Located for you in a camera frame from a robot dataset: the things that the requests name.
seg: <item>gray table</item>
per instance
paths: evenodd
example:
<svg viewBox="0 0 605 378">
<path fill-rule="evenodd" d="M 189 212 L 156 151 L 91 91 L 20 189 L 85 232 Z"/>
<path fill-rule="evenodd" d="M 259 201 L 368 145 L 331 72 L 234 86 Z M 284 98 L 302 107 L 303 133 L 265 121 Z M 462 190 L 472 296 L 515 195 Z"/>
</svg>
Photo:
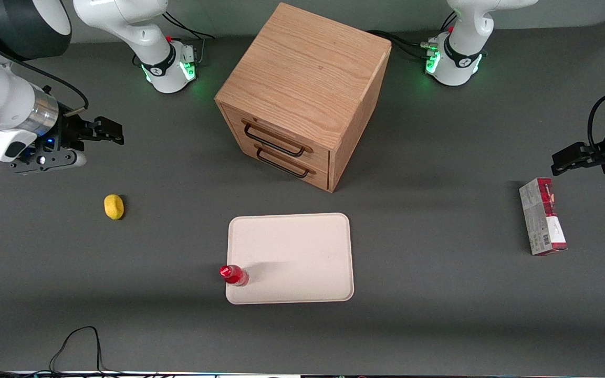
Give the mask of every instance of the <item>gray table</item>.
<svg viewBox="0 0 605 378">
<path fill-rule="evenodd" d="M 605 177 L 555 179 L 570 249 L 544 258 L 528 253 L 517 196 L 585 138 L 605 94 L 605 25 L 497 31 L 461 88 L 394 51 L 334 194 L 233 140 L 212 98 L 249 43 L 210 41 L 199 81 L 171 96 L 122 43 L 37 63 L 84 89 L 87 117 L 122 123 L 126 143 L 87 143 L 74 170 L 0 163 L 0 369 L 41 369 L 91 324 L 113 369 L 605 376 Z M 601 135 L 605 105 L 597 121 Z M 127 196 L 119 222 L 103 213 L 112 192 Z M 216 270 L 233 217 L 336 211 L 351 220 L 350 301 L 226 301 Z M 93 369 L 91 337 L 58 366 Z"/>
</svg>

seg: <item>white tray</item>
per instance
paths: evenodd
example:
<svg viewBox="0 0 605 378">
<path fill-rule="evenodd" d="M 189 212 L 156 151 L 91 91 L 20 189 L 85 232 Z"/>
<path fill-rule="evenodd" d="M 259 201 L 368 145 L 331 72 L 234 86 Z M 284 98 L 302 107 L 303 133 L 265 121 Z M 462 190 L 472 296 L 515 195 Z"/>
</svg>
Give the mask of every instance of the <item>white tray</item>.
<svg viewBox="0 0 605 378">
<path fill-rule="evenodd" d="M 238 217 L 228 230 L 228 265 L 249 274 L 226 284 L 236 305 L 347 301 L 353 295 L 349 220 L 341 213 Z"/>
</svg>

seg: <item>red bottle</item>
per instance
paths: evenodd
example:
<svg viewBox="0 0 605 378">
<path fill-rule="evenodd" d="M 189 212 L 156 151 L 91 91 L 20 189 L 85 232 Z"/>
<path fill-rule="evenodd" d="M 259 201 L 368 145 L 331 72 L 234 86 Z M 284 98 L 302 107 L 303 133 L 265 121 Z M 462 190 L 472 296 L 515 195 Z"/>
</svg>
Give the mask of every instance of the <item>red bottle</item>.
<svg viewBox="0 0 605 378">
<path fill-rule="evenodd" d="M 224 265 L 218 271 L 230 285 L 244 286 L 249 282 L 249 274 L 237 265 Z"/>
</svg>

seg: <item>cardboard box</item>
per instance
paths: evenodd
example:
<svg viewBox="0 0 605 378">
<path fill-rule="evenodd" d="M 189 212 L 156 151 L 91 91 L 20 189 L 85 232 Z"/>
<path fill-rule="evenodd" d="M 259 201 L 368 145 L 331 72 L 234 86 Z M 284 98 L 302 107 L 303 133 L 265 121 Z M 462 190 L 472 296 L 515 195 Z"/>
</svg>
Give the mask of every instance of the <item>cardboard box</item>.
<svg viewBox="0 0 605 378">
<path fill-rule="evenodd" d="M 545 256 L 567 249 L 564 232 L 555 213 L 551 178 L 537 178 L 519 189 L 529 232 L 531 254 Z"/>
</svg>

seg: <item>drawer handle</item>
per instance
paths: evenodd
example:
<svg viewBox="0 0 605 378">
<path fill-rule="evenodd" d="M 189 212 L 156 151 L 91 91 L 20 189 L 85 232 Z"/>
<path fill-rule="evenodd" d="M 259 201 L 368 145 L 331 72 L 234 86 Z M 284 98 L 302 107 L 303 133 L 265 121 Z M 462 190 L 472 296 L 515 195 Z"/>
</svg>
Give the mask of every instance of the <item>drawer handle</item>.
<svg viewBox="0 0 605 378">
<path fill-rule="evenodd" d="M 249 132 L 249 129 L 251 127 L 252 127 L 252 124 L 250 124 L 250 123 L 247 123 L 246 126 L 244 127 L 244 133 L 247 135 L 247 137 L 254 139 L 254 141 L 259 141 L 260 143 L 268 146 L 269 148 L 276 149 L 277 151 L 279 151 L 281 153 L 285 153 L 286 155 L 292 156 L 294 158 L 299 158 L 303 154 L 303 152 L 305 152 L 304 146 L 301 146 L 300 151 L 292 152 L 292 151 L 288 151 L 288 149 L 286 149 L 286 148 L 281 148 L 280 146 L 277 146 L 276 144 L 268 142 L 259 136 L 255 136 L 254 134 L 251 134 Z"/>
<path fill-rule="evenodd" d="M 262 161 L 262 162 L 266 163 L 267 165 L 270 165 L 270 166 L 272 166 L 272 167 L 275 167 L 275 168 L 277 168 L 278 170 L 282 170 L 282 171 L 286 172 L 287 174 L 292 175 L 293 177 L 297 177 L 298 179 L 300 179 L 300 178 L 301 178 L 301 179 L 304 179 L 305 177 L 307 177 L 307 174 L 309 174 L 309 170 L 305 170 L 305 172 L 304 172 L 303 174 L 296 174 L 296 172 L 293 172 L 292 170 L 289 170 L 288 168 L 285 168 L 285 167 L 283 167 L 283 166 L 281 166 L 281 165 L 279 165 L 279 164 L 275 163 L 274 161 L 267 160 L 266 158 L 262 157 L 262 156 L 260 155 L 260 153 L 262 153 L 262 152 L 263 152 L 263 149 L 262 149 L 262 148 L 259 148 L 259 149 L 258 149 L 258 151 L 256 152 L 256 157 L 257 157 L 257 158 L 258 158 L 260 161 Z"/>
</svg>

